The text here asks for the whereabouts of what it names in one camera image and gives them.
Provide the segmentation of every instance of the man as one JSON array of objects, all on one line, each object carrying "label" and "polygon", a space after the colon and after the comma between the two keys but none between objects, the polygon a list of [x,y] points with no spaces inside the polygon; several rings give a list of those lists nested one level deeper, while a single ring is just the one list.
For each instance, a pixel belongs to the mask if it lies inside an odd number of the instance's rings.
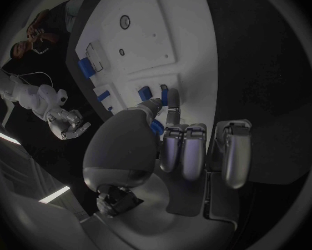
[{"label": "man", "polygon": [[13,59],[20,59],[28,51],[43,54],[48,51],[59,40],[59,36],[54,33],[40,33],[34,37],[29,37],[27,41],[21,41],[13,45],[10,56]]},{"label": "man", "polygon": [[64,35],[71,33],[78,11],[84,0],[70,0],[51,10],[41,11],[27,28],[27,37],[40,33]]}]

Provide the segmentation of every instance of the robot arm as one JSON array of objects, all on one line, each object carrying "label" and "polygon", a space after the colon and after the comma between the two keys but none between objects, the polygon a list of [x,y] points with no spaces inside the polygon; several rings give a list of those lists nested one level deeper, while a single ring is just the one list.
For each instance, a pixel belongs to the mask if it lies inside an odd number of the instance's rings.
[{"label": "robot arm", "polygon": [[0,71],[0,94],[31,109],[37,117],[48,122],[51,131],[61,140],[79,137],[90,127],[90,123],[80,127],[83,117],[78,110],[68,112],[61,108],[68,98],[65,90],[56,92],[49,85],[24,84],[18,77],[9,77]]}]

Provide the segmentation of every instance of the white robot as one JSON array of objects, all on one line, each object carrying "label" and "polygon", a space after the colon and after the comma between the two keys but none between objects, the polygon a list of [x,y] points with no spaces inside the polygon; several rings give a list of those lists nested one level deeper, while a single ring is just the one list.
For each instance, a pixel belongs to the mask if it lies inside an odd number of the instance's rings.
[{"label": "white robot", "polygon": [[63,89],[56,92],[46,84],[24,84],[20,78],[0,71],[0,94],[9,101],[18,101],[22,107],[31,109],[37,117],[48,122],[51,131],[61,140],[77,138],[90,127],[89,122],[82,125],[83,117],[78,110],[68,112],[61,108],[68,99]]}]

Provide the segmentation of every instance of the circular hole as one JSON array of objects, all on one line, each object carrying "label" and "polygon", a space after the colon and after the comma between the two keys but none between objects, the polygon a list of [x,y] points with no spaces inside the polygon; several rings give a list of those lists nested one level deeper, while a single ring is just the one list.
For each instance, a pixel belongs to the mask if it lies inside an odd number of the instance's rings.
[{"label": "circular hole", "polygon": [[128,29],[130,25],[130,19],[128,16],[126,15],[123,15],[121,18],[120,18],[120,27],[122,29]]}]

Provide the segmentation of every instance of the light strip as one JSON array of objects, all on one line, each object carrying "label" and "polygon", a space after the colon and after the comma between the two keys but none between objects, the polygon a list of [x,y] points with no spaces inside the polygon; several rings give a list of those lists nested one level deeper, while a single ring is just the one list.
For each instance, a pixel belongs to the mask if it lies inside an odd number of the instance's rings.
[{"label": "light strip", "polygon": [[63,194],[64,192],[68,191],[70,188],[68,186],[63,187],[62,189],[56,191],[55,193],[52,193],[48,197],[45,197],[44,199],[39,200],[41,203],[47,204],[50,201],[56,199],[58,196]]},{"label": "light strip", "polygon": [[7,136],[7,135],[4,135],[3,133],[0,132],[0,137],[3,138],[3,139],[6,139],[7,141],[10,141],[12,143],[16,143],[16,144],[19,144],[21,145],[19,142],[17,142],[15,139]]}]

